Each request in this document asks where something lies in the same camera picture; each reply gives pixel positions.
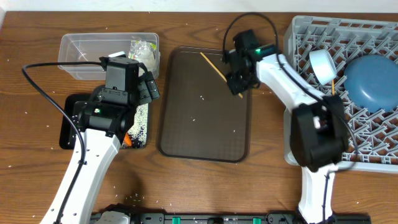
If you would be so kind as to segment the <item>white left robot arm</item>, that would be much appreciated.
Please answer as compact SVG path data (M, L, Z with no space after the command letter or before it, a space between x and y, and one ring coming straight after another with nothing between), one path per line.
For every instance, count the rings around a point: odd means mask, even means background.
M102 57L106 83L95 88L73 116L28 75L27 81L70 123L76 134L71 161L42 223L88 223L110 163L134 124L136 108L159 98L154 77L142 62Z

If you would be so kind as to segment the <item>light blue small bowl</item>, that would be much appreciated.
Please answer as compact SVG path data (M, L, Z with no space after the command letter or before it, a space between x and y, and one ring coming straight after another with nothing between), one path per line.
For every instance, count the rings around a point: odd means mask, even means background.
M336 77L336 67L327 50L311 51L309 53L309 59L312 70L321 85L326 85Z

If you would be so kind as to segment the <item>yellow foil snack wrapper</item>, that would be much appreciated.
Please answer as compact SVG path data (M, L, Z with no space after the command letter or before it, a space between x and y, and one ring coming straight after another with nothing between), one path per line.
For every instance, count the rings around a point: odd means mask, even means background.
M149 58L150 56L155 57L155 51L157 46L152 42L144 40L132 40L128 57L134 60L139 58Z

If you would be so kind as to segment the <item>wooden chopstick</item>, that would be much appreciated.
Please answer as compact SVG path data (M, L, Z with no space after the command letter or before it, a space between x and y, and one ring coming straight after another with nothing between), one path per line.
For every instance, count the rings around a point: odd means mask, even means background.
M208 64L213 68L213 70L224 80L225 83L227 83L226 77L221 73L221 71L213 64L213 62L203 53L200 52L200 55L208 62ZM241 93L238 93L238 96L240 98L243 98L243 95Z
M332 96L335 96L336 94L334 79L331 80L331 94Z

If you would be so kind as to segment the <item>dark blue plate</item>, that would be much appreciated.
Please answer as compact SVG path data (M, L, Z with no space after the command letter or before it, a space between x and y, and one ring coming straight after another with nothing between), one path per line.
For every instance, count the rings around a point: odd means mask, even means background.
M350 100L370 113L397 107L397 64L381 55L365 55L345 68L344 88Z

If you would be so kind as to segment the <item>white napkin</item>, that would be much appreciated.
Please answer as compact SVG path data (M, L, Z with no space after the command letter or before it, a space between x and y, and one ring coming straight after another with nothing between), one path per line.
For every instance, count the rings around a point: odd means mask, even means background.
M153 72L157 68L155 54L151 49L138 50L135 59L140 63L143 63L148 71Z

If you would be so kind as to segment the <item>orange carrot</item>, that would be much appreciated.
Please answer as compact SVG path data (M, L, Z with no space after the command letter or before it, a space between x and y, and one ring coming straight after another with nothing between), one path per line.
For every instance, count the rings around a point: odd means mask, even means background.
M132 147L132 141L128 134L125 134L124 144L126 145L126 147Z

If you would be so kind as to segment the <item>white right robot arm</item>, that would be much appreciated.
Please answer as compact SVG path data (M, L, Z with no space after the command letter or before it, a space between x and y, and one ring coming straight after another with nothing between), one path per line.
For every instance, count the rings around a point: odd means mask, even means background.
M233 37L223 50L231 67L225 76L233 95L267 85L290 113L289 147L302 168L298 211L305 223L331 221L331 195L338 163L352 134L339 96L326 96L307 83L279 52L279 44L261 45L252 29Z

